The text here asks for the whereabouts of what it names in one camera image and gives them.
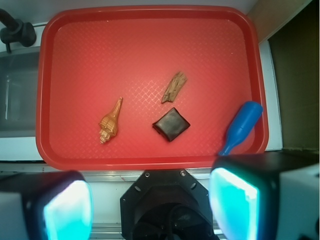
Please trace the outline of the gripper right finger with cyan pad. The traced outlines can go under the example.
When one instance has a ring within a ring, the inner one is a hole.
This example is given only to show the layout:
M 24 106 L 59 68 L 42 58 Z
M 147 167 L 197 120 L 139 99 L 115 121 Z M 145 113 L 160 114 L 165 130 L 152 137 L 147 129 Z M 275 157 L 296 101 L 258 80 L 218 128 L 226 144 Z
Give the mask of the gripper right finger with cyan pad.
M 311 152 L 218 157 L 209 203 L 228 240 L 317 240 L 320 160 Z

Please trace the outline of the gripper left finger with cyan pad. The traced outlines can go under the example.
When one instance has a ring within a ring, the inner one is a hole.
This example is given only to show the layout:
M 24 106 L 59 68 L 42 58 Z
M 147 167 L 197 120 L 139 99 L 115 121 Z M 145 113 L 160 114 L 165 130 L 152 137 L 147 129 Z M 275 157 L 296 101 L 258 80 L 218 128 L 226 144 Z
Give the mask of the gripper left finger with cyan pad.
M 2 240 L 88 240 L 92 225 L 92 191 L 81 173 L 16 173 L 0 178 Z

